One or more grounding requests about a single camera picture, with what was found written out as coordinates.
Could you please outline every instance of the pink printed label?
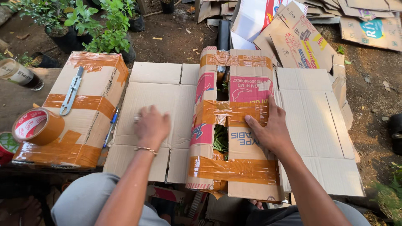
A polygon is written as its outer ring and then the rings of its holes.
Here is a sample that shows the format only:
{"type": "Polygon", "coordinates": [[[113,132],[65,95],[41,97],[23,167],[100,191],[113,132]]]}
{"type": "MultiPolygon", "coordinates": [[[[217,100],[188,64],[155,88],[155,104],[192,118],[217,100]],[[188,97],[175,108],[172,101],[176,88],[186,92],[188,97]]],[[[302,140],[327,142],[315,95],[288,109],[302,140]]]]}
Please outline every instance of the pink printed label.
{"type": "Polygon", "coordinates": [[[267,103],[274,93],[269,78],[231,76],[229,81],[231,102],[267,103]]]}
{"type": "Polygon", "coordinates": [[[214,79],[215,73],[213,72],[206,72],[204,73],[199,79],[197,83],[197,91],[195,93],[195,104],[201,102],[202,96],[205,91],[213,90],[214,86],[214,79]]]}
{"type": "Polygon", "coordinates": [[[191,131],[190,146],[193,144],[212,144],[212,124],[198,124],[191,131]]]}

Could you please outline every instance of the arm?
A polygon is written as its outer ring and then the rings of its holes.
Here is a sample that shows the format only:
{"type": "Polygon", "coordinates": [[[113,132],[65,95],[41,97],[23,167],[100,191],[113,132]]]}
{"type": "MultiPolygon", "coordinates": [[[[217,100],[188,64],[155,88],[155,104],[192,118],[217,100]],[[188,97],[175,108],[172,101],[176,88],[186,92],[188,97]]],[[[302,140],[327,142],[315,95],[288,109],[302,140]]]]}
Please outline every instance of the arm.
{"type": "MultiPolygon", "coordinates": [[[[162,116],[152,105],[150,112],[141,109],[137,123],[138,147],[158,151],[170,131],[170,115],[162,116]]],[[[148,174],[155,155],[138,150],[99,214],[95,226],[137,225],[141,217],[148,183],[148,174]]]]}
{"type": "Polygon", "coordinates": [[[304,225],[351,225],[331,200],[297,153],[286,127],[285,111],[269,95],[269,117],[262,127],[253,117],[245,120],[261,144],[272,151],[282,163],[292,187],[304,225]]]}

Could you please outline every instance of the hand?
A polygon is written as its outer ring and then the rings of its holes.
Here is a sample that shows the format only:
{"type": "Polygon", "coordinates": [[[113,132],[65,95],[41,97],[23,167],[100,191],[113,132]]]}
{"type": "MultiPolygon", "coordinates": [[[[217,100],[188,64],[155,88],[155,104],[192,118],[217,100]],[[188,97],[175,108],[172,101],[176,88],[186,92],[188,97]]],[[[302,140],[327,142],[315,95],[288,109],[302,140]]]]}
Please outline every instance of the hand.
{"type": "Polygon", "coordinates": [[[294,150],[289,131],[286,127],[285,110],[275,104],[273,95],[268,96],[269,116],[265,127],[262,127],[256,119],[246,115],[244,119],[257,136],[260,143],[272,151],[278,158],[286,156],[288,151],[294,150]]]}
{"type": "Polygon", "coordinates": [[[158,151],[160,144],[170,132],[170,126],[168,112],[162,116],[154,105],[151,105],[149,112],[147,107],[141,108],[141,119],[136,129],[139,138],[138,146],[158,151]]]}

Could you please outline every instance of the grey pants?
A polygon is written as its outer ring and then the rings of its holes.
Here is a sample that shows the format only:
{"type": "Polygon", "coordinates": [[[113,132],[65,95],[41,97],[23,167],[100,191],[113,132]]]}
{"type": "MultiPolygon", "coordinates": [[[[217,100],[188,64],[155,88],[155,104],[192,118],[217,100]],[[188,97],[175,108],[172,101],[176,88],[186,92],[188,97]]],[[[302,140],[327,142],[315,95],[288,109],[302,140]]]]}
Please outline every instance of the grey pants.
{"type": "MultiPolygon", "coordinates": [[[[106,200],[120,178],[110,173],[92,173],[75,180],[57,200],[51,215],[57,226],[93,226],[106,200]]],[[[354,226],[370,226],[355,208],[335,201],[354,226]]],[[[248,225],[290,226],[302,225],[297,206],[252,212],[248,225]]],[[[144,205],[139,226],[168,226],[151,205],[144,205]]]]}

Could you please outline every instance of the person's right hand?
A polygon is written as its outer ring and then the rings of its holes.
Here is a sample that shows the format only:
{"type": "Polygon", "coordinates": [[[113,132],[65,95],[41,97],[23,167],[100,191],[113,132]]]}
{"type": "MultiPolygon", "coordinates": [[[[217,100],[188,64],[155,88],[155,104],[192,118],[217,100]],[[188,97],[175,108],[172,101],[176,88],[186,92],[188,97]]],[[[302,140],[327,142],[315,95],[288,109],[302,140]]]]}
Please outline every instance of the person's right hand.
{"type": "Polygon", "coordinates": [[[272,151],[278,158],[286,156],[287,151],[293,151],[294,146],[286,127],[285,110],[275,104],[273,95],[268,96],[269,116],[265,127],[262,127],[256,119],[246,115],[244,119],[257,136],[260,144],[272,151]]]}

